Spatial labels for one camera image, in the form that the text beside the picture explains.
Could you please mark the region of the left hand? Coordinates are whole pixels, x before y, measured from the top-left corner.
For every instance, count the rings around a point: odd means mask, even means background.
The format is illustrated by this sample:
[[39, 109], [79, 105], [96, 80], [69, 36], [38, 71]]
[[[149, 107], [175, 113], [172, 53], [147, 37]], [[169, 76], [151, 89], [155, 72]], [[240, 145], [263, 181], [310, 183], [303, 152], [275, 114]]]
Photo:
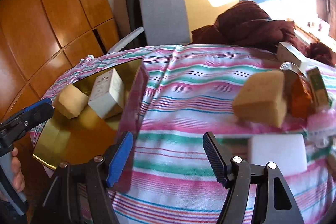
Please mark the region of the left hand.
[[15, 147], [12, 154], [12, 161], [11, 161], [11, 169], [13, 171], [13, 187], [17, 191], [17, 193], [20, 193], [25, 188], [25, 177], [23, 176], [23, 173], [21, 171], [21, 162], [17, 158], [18, 155], [18, 149]]

